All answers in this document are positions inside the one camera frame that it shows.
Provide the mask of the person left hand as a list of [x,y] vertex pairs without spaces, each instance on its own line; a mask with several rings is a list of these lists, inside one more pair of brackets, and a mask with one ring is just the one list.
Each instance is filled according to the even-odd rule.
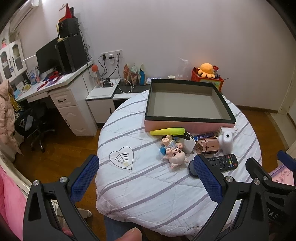
[[142,241],[142,232],[134,227],[126,232],[122,237],[116,239],[116,241]]

